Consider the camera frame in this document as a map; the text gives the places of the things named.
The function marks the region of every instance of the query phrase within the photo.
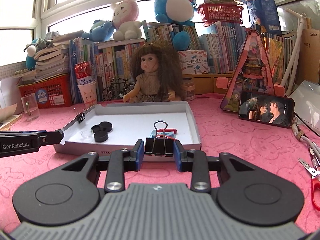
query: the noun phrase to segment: red can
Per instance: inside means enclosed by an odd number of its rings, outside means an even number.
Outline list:
[[[75,74],[76,74],[78,85],[85,85],[93,81],[92,70],[88,61],[84,61],[76,64]]]

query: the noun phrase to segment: white pipe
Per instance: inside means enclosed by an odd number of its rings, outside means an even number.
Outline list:
[[[293,68],[292,68],[292,73],[291,73],[291,77],[290,77],[290,82],[287,88],[287,91],[285,93],[285,95],[288,97],[289,95],[291,95],[291,91],[292,91],[292,87],[294,85],[294,80],[295,80],[295,76],[296,76],[296,72],[297,72],[297,67],[298,67],[298,61],[299,61],[299,54],[300,54],[300,50],[298,49],[295,59],[294,59],[294,63],[293,63]]]
[[[302,36],[302,30],[304,28],[304,22],[305,22],[305,20],[307,18],[305,13],[302,13],[300,15],[300,14],[298,14],[298,13],[296,13],[296,12],[290,10],[290,9],[286,9],[286,11],[291,13],[292,15],[297,16],[297,18],[301,19],[302,24],[300,23],[299,26],[298,26],[298,33],[297,33],[296,43],[294,45],[294,48],[293,48],[293,51],[292,51],[292,54],[291,54],[287,69],[285,70],[284,76],[283,76],[282,81],[280,83],[280,85],[283,86],[283,87],[285,86],[285,84],[286,84],[286,82],[288,80],[289,74],[291,72],[291,68],[292,68],[294,60],[296,58],[297,51],[298,51],[298,49],[300,50],[300,41],[301,41],[301,36]]]
[[[297,17],[298,19],[301,19],[301,18],[303,18],[303,17],[307,17],[305,13],[298,14],[298,13],[292,11],[292,10],[289,9],[289,8],[286,8],[286,9],[284,9],[284,10],[285,10],[286,12],[292,14],[293,16]]]
[[[298,19],[299,27],[300,27],[300,25],[302,25],[302,27],[304,28],[305,27],[305,23],[306,23],[306,19],[304,17],[301,17],[300,19]],[[300,45],[301,45],[301,40],[300,40],[299,44],[297,44],[298,48],[300,48]],[[286,96],[290,96],[291,95],[291,91],[292,91],[292,88],[294,86],[294,80],[295,80],[295,76],[296,76],[296,73],[297,73],[297,67],[298,67],[298,61],[299,61],[299,54],[300,54],[300,49],[297,50],[297,54],[296,54],[295,59],[294,59],[292,73],[291,73],[291,77],[290,77],[290,82],[289,82],[289,85],[288,85],[288,89],[286,91]]]

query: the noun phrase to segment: black binder clip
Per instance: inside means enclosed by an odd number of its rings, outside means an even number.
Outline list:
[[[158,129],[156,127],[157,123],[164,123],[166,127],[163,129],[163,135],[159,138],[157,136]],[[165,121],[157,121],[153,124],[156,130],[154,138],[146,138],[145,155],[173,157],[173,139],[168,139],[164,131],[168,128],[168,124]]]
[[[81,123],[85,119],[85,108],[80,114],[77,113],[76,108],[73,110],[76,112],[76,119],[78,119],[78,122]]]

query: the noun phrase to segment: cardboard box lid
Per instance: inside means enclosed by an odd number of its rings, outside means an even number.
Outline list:
[[[303,30],[297,69],[296,84],[304,80],[319,84],[320,30]]]

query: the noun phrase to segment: red basket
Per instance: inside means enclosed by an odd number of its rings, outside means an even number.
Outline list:
[[[72,106],[69,75],[19,86],[21,96],[35,93],[39,108]]]
[[[240,5],[203,3],[199,6],[198,13],[203,25],[207,27],[217,21],[242,24],[242,10]]]

